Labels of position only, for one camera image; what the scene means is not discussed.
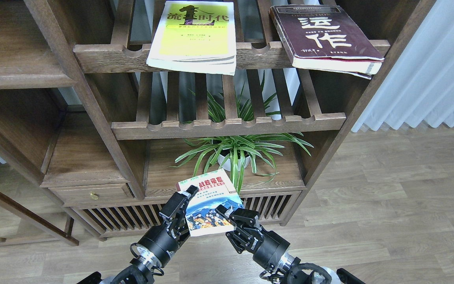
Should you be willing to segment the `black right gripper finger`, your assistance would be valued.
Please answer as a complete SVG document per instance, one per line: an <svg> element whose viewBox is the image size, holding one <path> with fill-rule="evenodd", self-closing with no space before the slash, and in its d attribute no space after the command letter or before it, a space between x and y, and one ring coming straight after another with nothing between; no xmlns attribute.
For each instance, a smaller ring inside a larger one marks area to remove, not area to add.
<svg viewBox="0 0 454 284"><path fill-rule="evenodd" d="M220 218L221 225L220 226L233 226L234 228L236 227L235 221L232 218L232 214L234 213L235 210L236 210L236 208L234 208L232 206L229 208L226 208L223 205L219 205L216 208L216 212L221 216L221 218Z"/></svg>
<svg viewBox="0 0 454 284"><path fill-rule="evenodd" d="M259 212L249 209L236 209L231 213L231 220L234 222L236 232L252 230L260 233L259 217Z"/></svg>

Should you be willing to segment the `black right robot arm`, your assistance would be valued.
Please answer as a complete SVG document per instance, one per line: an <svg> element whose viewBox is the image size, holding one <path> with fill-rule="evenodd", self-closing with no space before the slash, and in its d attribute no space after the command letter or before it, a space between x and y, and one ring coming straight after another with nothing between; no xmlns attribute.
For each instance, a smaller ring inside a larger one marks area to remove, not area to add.
<svg viewBox="0 0 454 284"><path fill-rule="evenodd" d="M273 284L362 284L362 281L344 268L333 271L314 263L302 263L288 253L290 243L267 231L259 223L259 212L243 208L225 208L219 205L216 212L231 221L234 230L226 236L241 254L248 251L253 260L264 268L260 278Z"/></svg>

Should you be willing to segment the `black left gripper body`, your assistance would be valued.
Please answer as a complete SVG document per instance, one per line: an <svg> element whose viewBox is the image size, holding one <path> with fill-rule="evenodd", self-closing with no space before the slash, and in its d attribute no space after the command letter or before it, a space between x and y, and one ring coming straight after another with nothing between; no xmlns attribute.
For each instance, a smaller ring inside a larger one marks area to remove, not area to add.
<svg viewBox="0 0 454 284"><path fill-rule="evenodd" d="M164 268L189 237L184 219L153 226L137 242L137 255L153 258L154 266Z"/></svg>

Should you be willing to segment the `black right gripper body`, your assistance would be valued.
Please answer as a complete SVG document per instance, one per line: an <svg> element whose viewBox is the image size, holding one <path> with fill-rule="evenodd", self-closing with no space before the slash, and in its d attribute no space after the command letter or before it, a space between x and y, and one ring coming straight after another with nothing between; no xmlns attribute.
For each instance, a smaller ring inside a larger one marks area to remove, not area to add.
<svg viewBox="0 0 454 284"><path fill-rule="evenodd" d="M274 231L263 228L236 228L225 233L234 249L253 254L253 260L269 273L287 273L291 267L290 243Z"/></svg>

